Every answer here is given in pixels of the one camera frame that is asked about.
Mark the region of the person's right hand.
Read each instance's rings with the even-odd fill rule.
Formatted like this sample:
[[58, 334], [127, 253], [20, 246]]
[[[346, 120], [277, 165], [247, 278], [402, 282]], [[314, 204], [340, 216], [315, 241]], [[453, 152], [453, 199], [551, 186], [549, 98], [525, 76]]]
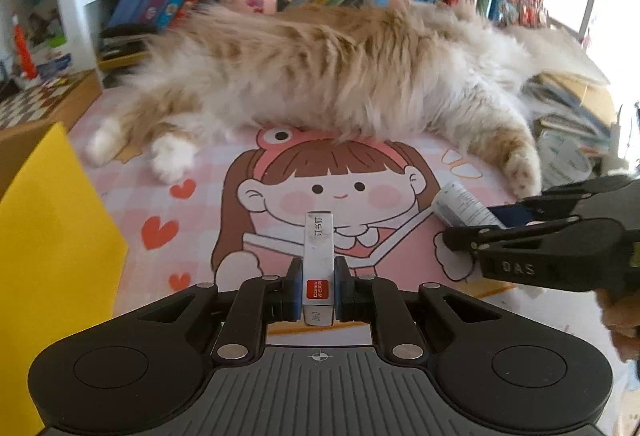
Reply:
[[597, 289], [596, 300], [601, 308], [602, 323], [608, 329], [611, 342], [622, 361], [639, 360], [640, 324], [639, 292], [615, 299], [606, 289]]

